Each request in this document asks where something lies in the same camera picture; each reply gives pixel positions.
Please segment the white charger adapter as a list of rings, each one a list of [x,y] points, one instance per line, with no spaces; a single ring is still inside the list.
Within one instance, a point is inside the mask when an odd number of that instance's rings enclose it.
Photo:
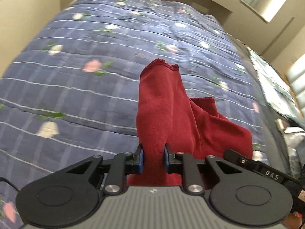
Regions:
[[[276,119],[276,120],[275,120],[275,124],[276,124],[277,129],[278,129],[279,131],[283,131],[283,130],[285,129],[285,127],[284,127],[283,122],[282,122],[281,119],[279,119],[279,118]]]

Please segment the blue plaid floral quilt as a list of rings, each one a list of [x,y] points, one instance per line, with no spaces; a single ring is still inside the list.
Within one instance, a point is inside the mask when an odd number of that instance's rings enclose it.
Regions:
[[[92,155],[138,146],[140,74],[179,66],[187,94],[252,134],[269,163],[250,75],[219,21],[179,2],[78,0],[58,13],[1,77],[1,205],[17,190]]]

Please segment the padded headboard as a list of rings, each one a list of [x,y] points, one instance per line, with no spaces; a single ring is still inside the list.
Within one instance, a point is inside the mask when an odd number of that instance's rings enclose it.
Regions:
[[[286,74],[286,78],[296,96],[297,102],[301,108],[304,108],[304,86],[305,86],[305,54],[303,54],[290,67]]]

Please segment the red long-sleeve sweater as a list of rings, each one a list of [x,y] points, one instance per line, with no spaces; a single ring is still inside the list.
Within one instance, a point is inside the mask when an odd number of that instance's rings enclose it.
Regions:
[[[252,158],[250,131],[219,113],[214,98],[188,97],[179,66],[162,59],[153,60],[140,75],[136,129],[145,160],[142,174],[132,174],[128,185],[181,184],[179,175],[165,171],[166,144],[174,152],[189,153],[196,159],[222,158],[226,149]]]

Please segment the silver foil bag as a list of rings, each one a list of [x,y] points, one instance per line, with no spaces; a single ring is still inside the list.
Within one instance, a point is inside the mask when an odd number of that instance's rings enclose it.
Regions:
[[[302,165],[297,153],[297,146],[304,141],[304,129],[299,127],[287,127],[283,131],[283,138],[287,148],[290,170],[294,178],[301,175]]]

